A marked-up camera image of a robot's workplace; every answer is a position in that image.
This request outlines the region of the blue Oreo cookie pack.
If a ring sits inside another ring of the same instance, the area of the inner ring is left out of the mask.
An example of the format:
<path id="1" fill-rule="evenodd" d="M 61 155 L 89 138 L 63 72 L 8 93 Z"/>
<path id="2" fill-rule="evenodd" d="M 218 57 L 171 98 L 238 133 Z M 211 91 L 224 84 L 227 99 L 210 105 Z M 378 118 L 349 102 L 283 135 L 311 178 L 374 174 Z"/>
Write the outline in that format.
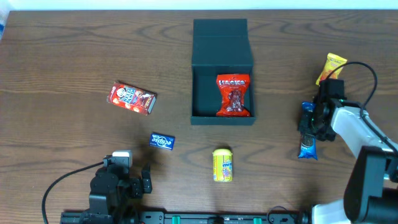
<path id="1" fill-rule="evenodd" d="M 301 134 L 299 159 L 317 160 L 316 139 L 311 130 L 312 114 L 315 104 L 307 101 L 302 102 L 302 116 L 298 124 L 298 131 Z"/>

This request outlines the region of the red cookie carton box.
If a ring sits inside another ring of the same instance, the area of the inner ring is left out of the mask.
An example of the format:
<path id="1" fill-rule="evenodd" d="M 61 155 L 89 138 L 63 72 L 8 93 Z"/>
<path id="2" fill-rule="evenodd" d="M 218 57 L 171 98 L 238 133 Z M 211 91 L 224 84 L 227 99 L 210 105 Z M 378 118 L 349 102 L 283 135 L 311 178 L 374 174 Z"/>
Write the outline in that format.
<path id="1" fill-rule="evenodd" d="M 154 92 L 126 83 L 115 82 L 106 101 L 112 105 L 147 116 L 151 114 L 156 99 L 157 94 Z"/>

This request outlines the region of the red Hacks candy bag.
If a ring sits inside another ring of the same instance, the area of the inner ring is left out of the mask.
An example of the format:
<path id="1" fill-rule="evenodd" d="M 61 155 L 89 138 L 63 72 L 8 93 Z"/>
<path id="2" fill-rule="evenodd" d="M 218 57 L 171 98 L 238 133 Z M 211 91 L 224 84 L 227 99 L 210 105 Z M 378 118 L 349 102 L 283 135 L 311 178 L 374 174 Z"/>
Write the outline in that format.
<path id="1" fill-rule="evenodd" d="M 244 107 L 244 96 L 250 84 L 249 74 L 220 74 L 216 84 L 222 97 L 217 116 L 250 117 L 250 112 Z"/>

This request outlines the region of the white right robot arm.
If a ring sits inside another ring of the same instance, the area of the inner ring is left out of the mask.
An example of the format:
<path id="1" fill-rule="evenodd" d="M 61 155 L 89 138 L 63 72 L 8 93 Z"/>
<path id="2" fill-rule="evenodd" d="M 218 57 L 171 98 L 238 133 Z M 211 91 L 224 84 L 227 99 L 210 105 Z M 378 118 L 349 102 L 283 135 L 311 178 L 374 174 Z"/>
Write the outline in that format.
<path id="1" fill-rule="evenodd" d="M 344 82 L 325 79 L 312 103 L 302 103 L 301 147 L 315 156 L 315 142 L 340 136 L 356 158 L 344 197 L 301 212 L 298 223 L 397 223 L 397 144 L 371 121 L 358 102 L 347 100 Z"/>

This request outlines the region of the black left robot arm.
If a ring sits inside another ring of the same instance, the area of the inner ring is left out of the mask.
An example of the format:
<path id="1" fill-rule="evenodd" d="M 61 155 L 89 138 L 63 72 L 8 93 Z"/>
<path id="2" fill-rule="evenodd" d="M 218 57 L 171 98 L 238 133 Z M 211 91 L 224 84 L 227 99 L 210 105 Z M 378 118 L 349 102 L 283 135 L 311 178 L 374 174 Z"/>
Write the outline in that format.
<path id="1" fill-rule="evenodd" d="M 110 164 L 97 170 L 90 188 L 89 209 L 80 215 L 80 223 L 140 223 L 139 213 L 131 200 L 141 199 L 152 192 L 150 165 L 142 168 L 140 177 L 133 178 L 128 167 Z"/>

